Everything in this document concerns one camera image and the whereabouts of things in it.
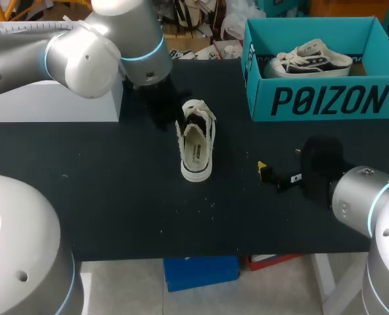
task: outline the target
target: white shoelace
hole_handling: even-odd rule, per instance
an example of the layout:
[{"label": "white shoelace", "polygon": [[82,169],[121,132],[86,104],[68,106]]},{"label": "white shoelace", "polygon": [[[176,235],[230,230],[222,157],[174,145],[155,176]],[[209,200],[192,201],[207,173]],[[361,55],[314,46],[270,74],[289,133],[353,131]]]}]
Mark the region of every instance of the white shoelace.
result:
[{"label": "white shoelace", "polygon": [[304,57],[298,56],[297,53],[298,47],[296,47],[293,51],[291,52],[280,52],[276,58],[279,59],[279,64],[306,64],[308,63],[308,60]]},{"label": "white shoelace", "polygon": [[208,105],[206,105],[206,103],[203,101],[197,103],[192,108],[190,108],[186,113],[186,117],[188,117],[190,114],[193,114],[193,113],[202,115],[202,112],[206,112],[209,115],[209,117],[211,117],[213,120],[216,120],[214,113],[212,113],[212,111],[209,109]]}]

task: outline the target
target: black tabletop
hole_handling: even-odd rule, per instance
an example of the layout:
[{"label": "black tabletop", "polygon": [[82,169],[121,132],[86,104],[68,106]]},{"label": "black tabletop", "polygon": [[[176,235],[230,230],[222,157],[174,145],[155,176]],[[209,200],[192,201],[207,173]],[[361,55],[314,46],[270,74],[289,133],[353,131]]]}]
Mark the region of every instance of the black tabletop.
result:
[{"label": "black tabletop", "polygon": [[120,123],[0,123],[0,175],[48,198],[77,259],[368,250],[298,188],[259,183],[257,162],[297,170],[294,149],[326,133],[348,161],[389,172],[389,120],[253,123],[239,60],[182,60],[172,77],[217,116],[205,182],[182,177],[175,129],[158,131],[133,93]]}]

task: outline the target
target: sneaker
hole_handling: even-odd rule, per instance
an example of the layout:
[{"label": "sneaker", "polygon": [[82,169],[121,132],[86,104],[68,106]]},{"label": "sneaker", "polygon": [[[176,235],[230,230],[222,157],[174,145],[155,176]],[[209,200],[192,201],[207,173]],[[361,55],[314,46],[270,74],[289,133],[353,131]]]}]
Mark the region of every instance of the sneaker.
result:
[{"label": "sneaker", "polygon": [[215,140],[215,115],[203,100],[189,100],[183,105],[182,128],[175,122],[181,156],[181,174],[190,182],[202,182],[212,172]]},{"label": "sneaker", "polygon": [[265,77],[344,77],[352,58],[331,51],[321,39],[314,39],[289,53],[281,52],[265,67]]}]

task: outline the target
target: shoe insole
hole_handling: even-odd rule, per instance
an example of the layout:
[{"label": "shoe insole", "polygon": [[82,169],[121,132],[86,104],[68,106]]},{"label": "shoe insole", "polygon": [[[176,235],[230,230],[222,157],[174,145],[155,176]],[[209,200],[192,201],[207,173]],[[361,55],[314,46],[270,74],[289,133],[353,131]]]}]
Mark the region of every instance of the shoe insole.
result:
[{"label": "shoe insole", "polygon": [[201,171],[208,162],[206,138],[192,127],[185,137],[184,158],[190,171]]}]

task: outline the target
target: blue led ring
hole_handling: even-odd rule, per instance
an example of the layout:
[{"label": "blue led ring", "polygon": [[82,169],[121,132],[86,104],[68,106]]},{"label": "blue led ring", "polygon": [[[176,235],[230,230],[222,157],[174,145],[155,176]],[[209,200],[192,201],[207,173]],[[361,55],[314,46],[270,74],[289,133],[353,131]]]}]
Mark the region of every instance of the blue led ring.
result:
[{"label": "blue led ring", "polygon": [[162,43],[164,42],[164,36],[162,36],[162,39],[161,39],[161,42],[158,44],[158,46],[153,50],[151,51],[150,53],[142,56],[142,57],[136,57],[136,58],[122,58],[123,61],[140,61],[140,60],[143,60],[143,59],[146,59],[146,58],[149,58],[151,57],[154,53],[156,53],[160,48],[161,48],[161,45]]}]

